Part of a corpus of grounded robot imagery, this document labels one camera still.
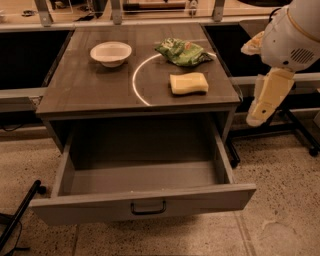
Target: gray table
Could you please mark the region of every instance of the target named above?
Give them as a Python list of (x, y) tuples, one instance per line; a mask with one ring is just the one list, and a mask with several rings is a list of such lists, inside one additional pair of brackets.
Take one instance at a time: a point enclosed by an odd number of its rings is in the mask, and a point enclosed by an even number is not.
[[(36, 114), (44, 121), (60, 150), (65, 145), (66, 122), (112, 116), (216, 112), (223, 141), (240, 103), (218, 60), (195, 68), (177, 67), (154, 48), (167, 37), (201, 45), (213, 53), (199, 24), (163, 24), (77, 28), (49, 84)], [(124, 65), (106, 68), (90, 57), (99, 43), (120, 41), (133, 52)], [(209, 83), (206, 95), (177, 97), (169, 74), (202, 72)]]
[[(237, 93), (218, 60), (181, 68), (156, 56), (167, 37), (212, 52), (199, 24), (75, 30), (37, 110), (63, 151), (51, 197), (30, 203), (46, 223), (241, 210), (250, 200), (255, 185), (234, 183), (224, 149)], [(89, 55), (111, 40), (133, 48), (115, 69)], [(193, 71), (209, 92), (174, 96), (169, 74)]]

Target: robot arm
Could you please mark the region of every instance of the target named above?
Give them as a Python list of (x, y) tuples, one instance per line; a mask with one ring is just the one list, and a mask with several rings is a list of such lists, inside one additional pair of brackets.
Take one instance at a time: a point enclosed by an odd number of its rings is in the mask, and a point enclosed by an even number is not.
[(290, 92), (295, 72), (319, 59), (319, 9), (319, 0), (293, 0), (280, 9), (265, 31), (242, 47), (243, 53), (260, 54), (262, 62), (271, 66), (266, 76), (259, 75), (256, 80), (249, 125), (264, 123)]

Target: bowl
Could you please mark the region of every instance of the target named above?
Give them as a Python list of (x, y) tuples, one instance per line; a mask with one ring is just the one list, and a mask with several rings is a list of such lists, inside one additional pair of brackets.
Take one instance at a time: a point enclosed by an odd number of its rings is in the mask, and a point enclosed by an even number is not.
[(90, 56), (103, 66), (114, 68), (120, 66), (130, 56), (131, 52), (130, 45), (125, 43), (105, 42), (92, 48)]

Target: speckled floor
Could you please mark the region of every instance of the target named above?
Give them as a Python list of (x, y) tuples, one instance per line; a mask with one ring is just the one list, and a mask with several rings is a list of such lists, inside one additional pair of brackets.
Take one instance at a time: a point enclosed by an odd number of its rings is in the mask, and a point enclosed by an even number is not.
[[(317, 128), (312, 132), (320, 137)], [(257, 185), (245, 210), (47, 226), (27, 209), (18, 247), (30, 250), (14, 255), (319, 255), (320, 156), (311, 157), (296, 133), (239, 138), (234, 145), (241, 158), (236, 181)], [(0, 212), (14, 213), (36, 179), (50, 193), (60, 159), (43, 128), (0, 131)], [(0, 255), (11, 250), (19, 230)]]

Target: sponge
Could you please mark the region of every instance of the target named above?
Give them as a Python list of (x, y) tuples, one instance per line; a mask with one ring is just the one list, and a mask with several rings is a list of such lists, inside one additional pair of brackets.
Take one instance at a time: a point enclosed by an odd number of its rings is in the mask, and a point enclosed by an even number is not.
[(207, 93), (209, 85), (203, 73), (193, 72), (184, 75), (170, 75), (173, 94)]

